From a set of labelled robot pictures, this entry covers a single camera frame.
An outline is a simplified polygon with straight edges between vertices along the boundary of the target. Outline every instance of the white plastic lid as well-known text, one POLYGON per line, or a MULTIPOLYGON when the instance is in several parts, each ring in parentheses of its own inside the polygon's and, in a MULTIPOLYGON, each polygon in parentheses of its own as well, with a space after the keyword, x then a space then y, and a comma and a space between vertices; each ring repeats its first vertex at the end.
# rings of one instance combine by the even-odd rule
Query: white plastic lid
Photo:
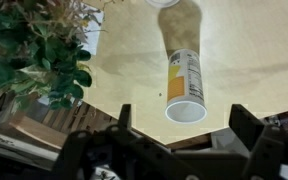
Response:
POLYGON ((207 111, 206 108, 199 103, 192 101, 178 101, 170 104, 165 115, 168 119, 178 123, 195 123, 203 120, 207 111))
POLYGON ((146 0, 150 5, 156 8, 167 8, 175 5, 180 0, 146 0))

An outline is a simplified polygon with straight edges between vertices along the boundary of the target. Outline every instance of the potted plant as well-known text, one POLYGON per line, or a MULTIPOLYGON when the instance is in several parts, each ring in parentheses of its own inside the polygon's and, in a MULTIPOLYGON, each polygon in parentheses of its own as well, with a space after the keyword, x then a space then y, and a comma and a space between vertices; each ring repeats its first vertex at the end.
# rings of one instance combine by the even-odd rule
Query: potted plant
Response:
POLYGON ((53 109, 83 98, 92 78, 80 61, 91 54, 78 36, 96 12, 81 0, 0 0, 0 91, 15 91, 22 107, 34 92, 53 109))

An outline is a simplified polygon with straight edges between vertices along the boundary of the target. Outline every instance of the black metal frame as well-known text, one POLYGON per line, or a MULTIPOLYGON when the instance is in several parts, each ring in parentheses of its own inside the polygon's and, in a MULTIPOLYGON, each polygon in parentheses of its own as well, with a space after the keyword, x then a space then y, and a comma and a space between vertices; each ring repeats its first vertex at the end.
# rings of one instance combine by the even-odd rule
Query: black metal frame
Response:
POLYGON ((40 179, 90 179, 95 168, 108 164, 128 180, 278 179, 280 164, 288 164, 288 138, 283 129, 264 126, 241 105, 233 105, 230 127, 252 152, 168 151, 131 131, 131 106, 124 105, 118 125, 90 134, 70 134, 53 171, 40 179))

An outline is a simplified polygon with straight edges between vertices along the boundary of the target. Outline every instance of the wooden table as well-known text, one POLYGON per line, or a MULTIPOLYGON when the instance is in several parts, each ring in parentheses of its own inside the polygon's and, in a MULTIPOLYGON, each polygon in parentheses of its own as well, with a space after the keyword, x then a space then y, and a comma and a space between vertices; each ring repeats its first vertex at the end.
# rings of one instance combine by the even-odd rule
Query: wooden table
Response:
POLYGON ((258 117, 288 110, 288 1, 181 0, 158 10, 116 0, 105 7, 103 29, 84 100, 115 118, 131 103, 132 126, 161 143, 227 127, 233 103, 258 117), (181 48, 201 56, 208 115, 192 125, 164 116, 166 50, 181 48))

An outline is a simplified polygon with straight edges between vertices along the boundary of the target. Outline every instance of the cylindrical can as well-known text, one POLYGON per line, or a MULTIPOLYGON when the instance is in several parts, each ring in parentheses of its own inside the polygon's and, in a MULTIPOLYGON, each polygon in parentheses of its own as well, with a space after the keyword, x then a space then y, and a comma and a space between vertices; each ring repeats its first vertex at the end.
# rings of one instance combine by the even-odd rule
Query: cylindrical can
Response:
POLYGON ((206 114, 199 56, 189 49, 177 50, 169 58, 165 115, 175 122, 194 123, 206 114))
POLYGON ((156 8, 167 8, 177 4, 180 0, 146 0, 147 3, 156 8))

